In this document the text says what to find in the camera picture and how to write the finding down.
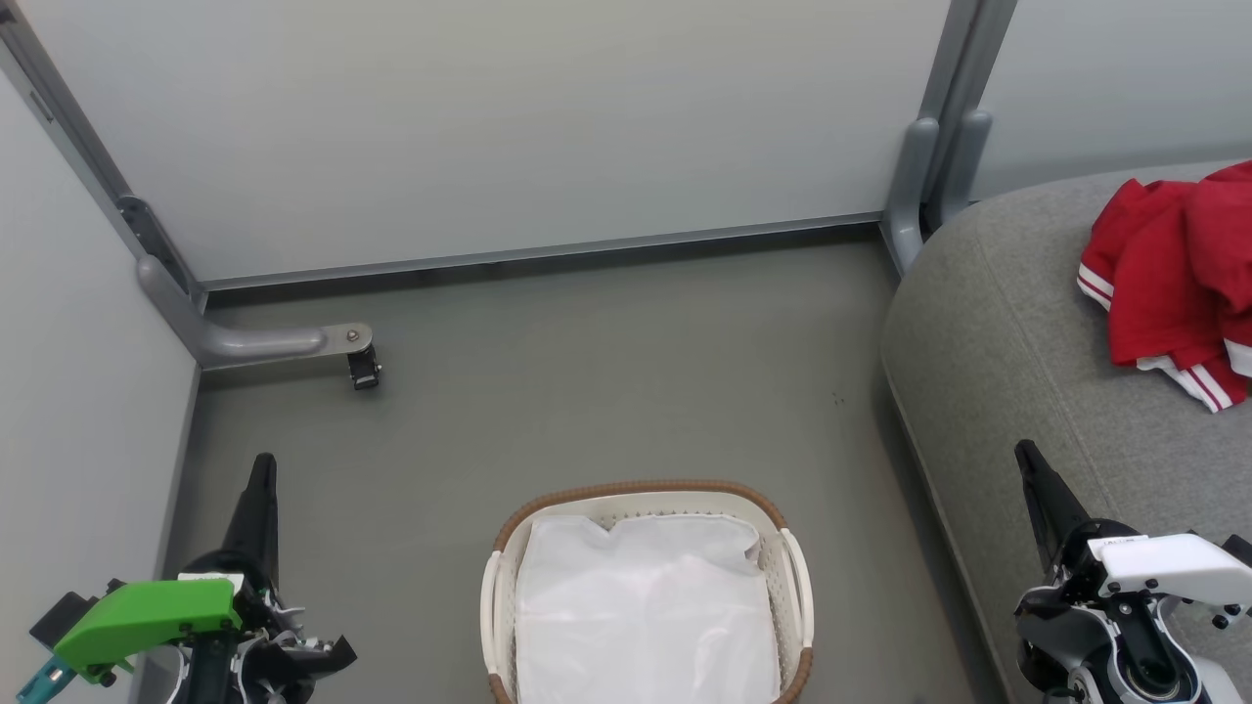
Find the white laundry basket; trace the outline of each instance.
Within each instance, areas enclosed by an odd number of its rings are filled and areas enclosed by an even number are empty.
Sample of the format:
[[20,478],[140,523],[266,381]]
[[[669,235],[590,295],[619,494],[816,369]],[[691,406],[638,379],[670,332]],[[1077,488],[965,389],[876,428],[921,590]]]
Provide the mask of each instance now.
[[517,704],[515,588],[535,517],[587,516],[611,529],[621,519],[671,514],[726,515],[756,527],[782,675],[782,694],[774,704],[791,704],[800,696],[813,668],[813,585],[804,552],[782,514],[767,499],[739,484],[640,481],[542,496],[522,506],[501,529],[482,576],[478,614],[482,658],[497,704]]

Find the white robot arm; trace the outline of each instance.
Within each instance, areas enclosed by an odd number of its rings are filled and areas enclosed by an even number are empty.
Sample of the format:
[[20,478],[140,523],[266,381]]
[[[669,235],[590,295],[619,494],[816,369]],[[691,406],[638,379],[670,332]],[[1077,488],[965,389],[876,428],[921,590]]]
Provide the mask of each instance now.
[[1221,665],[1189,655],[1166,618],[1178,604],[1242,625],[1252,544],[1194,534],[1148,537],[1090,519],[1030,441],[1017,447],[1045,584],[1018,604],[1018,665],[1052,704],[1242,704]]

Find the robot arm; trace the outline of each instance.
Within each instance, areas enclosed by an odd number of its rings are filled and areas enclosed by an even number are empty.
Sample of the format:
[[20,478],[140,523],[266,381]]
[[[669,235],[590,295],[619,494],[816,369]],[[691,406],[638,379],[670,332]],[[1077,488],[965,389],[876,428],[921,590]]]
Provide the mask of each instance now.
[[172,701],[265,701],[274,691],[304,704],[317,679],[357,655],[343,638],[304,638],[278,593],[278,465],[258,455],[220,550],[192,561],[178,580],[109,582],[103,598],[70,593],[30,634],[53,659],[18,694],[44,704],[75,678],[110,686],[114,669],[158,645],[190,651]]
[[1084,704],[1241,704],[1226,671],[1186,653],[1164,619],[1203,603],[1228,628],[1252,604],[1252,546],[1093,520],[1033,442],[1017,457],[1045,571],[1014,614],[1030,684]]

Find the gray couch cushion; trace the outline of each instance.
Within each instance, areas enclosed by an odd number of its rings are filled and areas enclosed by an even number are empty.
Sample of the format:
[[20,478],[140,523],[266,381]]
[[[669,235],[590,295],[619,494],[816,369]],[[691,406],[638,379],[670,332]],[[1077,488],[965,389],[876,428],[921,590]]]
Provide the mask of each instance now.
[[[1013,609],[1042,579],[1014,443],[1038,442],[1093,516],[1148,534],[1252,539],[1252,402],[1209,413],[1161,372],[1109,362],[1106,313],[1074,278],[1092,222],[1131,175],[1059,182],[969,208],[926,244],[891,306],[883,358],[896,403],[1014,700]],[[1184,648],[1252,696],[1252,630],[1182,608]]]

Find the floor trim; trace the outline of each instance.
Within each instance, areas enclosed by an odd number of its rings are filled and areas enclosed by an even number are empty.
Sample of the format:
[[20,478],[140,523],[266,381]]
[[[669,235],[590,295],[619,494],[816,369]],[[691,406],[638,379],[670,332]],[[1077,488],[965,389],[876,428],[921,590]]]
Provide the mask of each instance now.
[[727,239],[737,237],[752,237],[759,234],[776,234],[786,232],[803,232],[809,229],[824,229],[839,225],[873,223],[880,220],[881,217],[883,217],[881,212],[853,213],[848,215],[835,215],[829,218],[811,218],[805,220],[790,220],[790,222],[770,223],[760,225],[744,225],[744,227],[730,227],[719,229],[705,229],[696,232],[684,232],[675,234],[632,237],[627,239],[607,239],[603,242],[587,242],[578,244],[558,244],[553,247],[533,247],[527,249],[512,249],[506,252],[488,252],[485,254],[433,257],[427,259],[381,262],[377,264],[358,264],[348,267],[332,267],[326,269],[309,269],[303,272],[224,278],[215,281],[203,281],[200,282],[200,287],[204,291],[213,293],[219,291],[238,291],[242,288],[260,288],[270,286],[283,286],[289,283],[307,283],[317,281],[341,279],[341,278],[369,277],[377,274],[417,272],[423,269],[462,267],[467,264],[493,264],[500,262],[515,262],[521,259],[562,257],[566,254],[588,254],[595,252],[612,252],[617,249],[636,249],[641,247],[682,244],[687,242],[702,242],[709,239]]

